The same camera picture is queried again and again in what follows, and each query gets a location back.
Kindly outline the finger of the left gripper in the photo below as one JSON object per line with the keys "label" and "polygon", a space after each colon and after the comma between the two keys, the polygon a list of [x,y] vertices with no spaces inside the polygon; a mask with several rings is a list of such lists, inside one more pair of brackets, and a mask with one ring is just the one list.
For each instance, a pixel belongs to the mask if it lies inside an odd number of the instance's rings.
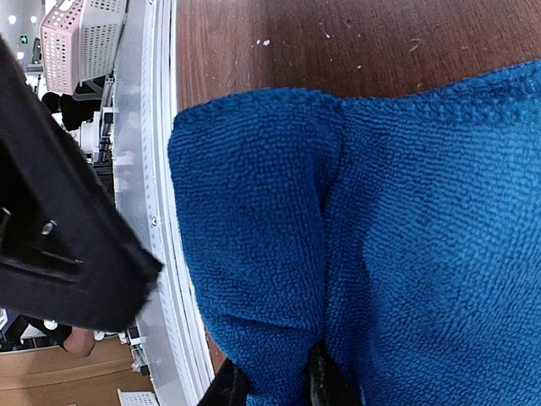
{"label": "finger of the left gripper", "polygon": [[2,46],[1,306],[119,332],[134,323],[161,268]]}

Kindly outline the operator lower hand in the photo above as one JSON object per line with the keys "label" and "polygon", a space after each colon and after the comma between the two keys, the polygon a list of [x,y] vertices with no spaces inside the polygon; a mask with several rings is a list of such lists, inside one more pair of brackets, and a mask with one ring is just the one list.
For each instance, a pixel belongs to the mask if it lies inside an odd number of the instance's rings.
{"label": "operator lower hand", "polygon": [[83,328],[73,327],[69,336],[63,342],[63,348],[70,354],[87,358],[96,345],[94,332]]}

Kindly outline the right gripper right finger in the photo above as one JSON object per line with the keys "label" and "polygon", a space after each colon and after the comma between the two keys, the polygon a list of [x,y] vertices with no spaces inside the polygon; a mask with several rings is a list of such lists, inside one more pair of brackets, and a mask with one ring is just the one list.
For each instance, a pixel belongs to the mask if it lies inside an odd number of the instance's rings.
{"label": "right gripper right finger", "polygon": [[309,405],[361,405],[336,362],[330,357],[324,341],[309,350],[307,372]]}

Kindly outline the front aluminium rail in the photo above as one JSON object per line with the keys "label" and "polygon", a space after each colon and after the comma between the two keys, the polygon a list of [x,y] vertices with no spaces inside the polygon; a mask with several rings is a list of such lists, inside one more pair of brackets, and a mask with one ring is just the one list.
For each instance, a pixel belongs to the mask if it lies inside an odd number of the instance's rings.
{"label": "front aluminium rail", "polygon": [[177,4],[130,1],[116,59],[116,204],[163,269],[137,325],[161,405],[195,405],[214,377],[176,217],[167,142],[178,111]]}

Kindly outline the blue towel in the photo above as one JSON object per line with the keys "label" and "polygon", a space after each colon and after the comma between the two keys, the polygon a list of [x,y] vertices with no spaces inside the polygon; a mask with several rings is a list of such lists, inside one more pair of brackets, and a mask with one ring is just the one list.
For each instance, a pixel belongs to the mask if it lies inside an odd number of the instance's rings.
{"label": "blue towel", "polygon": [[265,89],[168,144],[199,312],[250,405],[540,402],[540,63],[402,98]]}

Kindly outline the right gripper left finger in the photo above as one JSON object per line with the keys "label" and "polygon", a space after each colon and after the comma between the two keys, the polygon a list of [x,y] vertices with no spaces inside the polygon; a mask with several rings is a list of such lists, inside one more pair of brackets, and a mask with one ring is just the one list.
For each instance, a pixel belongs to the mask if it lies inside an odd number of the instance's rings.
{"label": "right gripper left finger", "polygon": [[230,359],[226,359],[198,406],[245,406],[248,392],[248,377]]}

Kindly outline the pink perforated basket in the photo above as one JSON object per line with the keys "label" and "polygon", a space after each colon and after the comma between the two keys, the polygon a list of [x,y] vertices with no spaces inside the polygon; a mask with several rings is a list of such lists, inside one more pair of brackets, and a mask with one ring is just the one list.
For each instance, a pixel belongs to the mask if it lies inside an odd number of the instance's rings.
{"label": "pink perforated basket", "polygon": [[51,92],[73,95],[79,85],[83,7],[83,1],[57,1],[41,21],[41,64]]}

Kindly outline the white perforated basket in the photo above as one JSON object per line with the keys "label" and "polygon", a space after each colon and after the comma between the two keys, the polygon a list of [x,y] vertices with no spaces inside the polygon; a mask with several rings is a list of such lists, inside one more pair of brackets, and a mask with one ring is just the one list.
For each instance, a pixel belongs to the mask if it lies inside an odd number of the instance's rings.
{"label": "white perforated basket", "polygon": [[79,81],[112,72],[123,31],[126,0],[83,1],[79,21]]}

